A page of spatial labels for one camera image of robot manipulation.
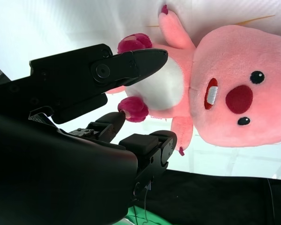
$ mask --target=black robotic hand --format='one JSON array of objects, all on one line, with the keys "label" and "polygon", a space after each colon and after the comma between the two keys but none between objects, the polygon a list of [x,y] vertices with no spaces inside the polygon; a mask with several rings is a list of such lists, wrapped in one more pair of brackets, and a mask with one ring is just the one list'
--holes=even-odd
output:
[{"label": "black robotic hand", "polygon": [[125,122],[109,113],[67,133],[56,124],[107,103],[105,92],[158,71],[165,50],[112,55],[96,45],[30,62],[31,76],[0,85],[0,225],[105,225],[127,214],[166,170],[170,131],[110,141]]}]

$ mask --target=plush toy eye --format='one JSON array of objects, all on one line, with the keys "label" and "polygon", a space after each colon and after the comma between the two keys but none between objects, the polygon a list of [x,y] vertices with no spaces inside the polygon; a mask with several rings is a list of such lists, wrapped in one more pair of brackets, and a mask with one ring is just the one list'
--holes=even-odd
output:
[{"label": "plush toy eye", "polygon": [[251,73],[250,80],[254,84],[259,84],[264,81],[264,74],[260,71],[254,71],[253,73]]},{"label": "plush toy eye", "polygon": [[248,125],[250,123],[250,119],[248,117],[242,117],[238,120],[237,124],[240,126]]}]

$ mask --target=green surface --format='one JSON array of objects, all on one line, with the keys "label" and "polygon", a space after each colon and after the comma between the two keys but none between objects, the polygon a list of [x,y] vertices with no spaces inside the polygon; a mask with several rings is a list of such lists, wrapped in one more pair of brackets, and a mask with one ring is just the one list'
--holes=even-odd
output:
[{"label": "green surface", "polygon": [[[173,225],[169,223],[168,221],[162,219],[161,217],[155,215],[154,213],[151,213],[147,211],[147,219],[146,220],[146,215],[145,215],[145,210],[139,207],[135,207],[135,212],[134,212],[134,207],[129,208],[128,214],[125,217],[128,219],[130,222],[132,222],[135,225]],[[128,223],[125,222],[117,222],[115,225],[127,225]]]}]

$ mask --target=plush toy nose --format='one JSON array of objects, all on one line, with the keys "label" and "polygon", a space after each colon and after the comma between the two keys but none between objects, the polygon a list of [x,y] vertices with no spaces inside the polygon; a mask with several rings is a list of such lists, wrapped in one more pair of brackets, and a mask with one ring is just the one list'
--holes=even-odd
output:
[{"label": "plush toy nose", "polygon": [[253,101],[253,92],[246,85],[240,85],[232,89],[226,96],[226,105],[235,114],[246,112]]}]

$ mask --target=pink plush toy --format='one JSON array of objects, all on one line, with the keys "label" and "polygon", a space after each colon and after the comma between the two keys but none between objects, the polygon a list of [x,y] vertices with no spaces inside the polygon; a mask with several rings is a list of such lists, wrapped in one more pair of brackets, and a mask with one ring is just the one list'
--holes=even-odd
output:
[{"label": "pink plush toy", "polygon": [[207,34],[196,48],[178,17],[166,6],[159,25],[170,46],[151,43],[145,34],[124,38],[118,52],[160,48],[166,65],[126,87],[118,106],[128,121],[149,114],[173,118],[183,154],[193,126],[208,143],[223,147],[281,142],[281,37],[237,25]]}]

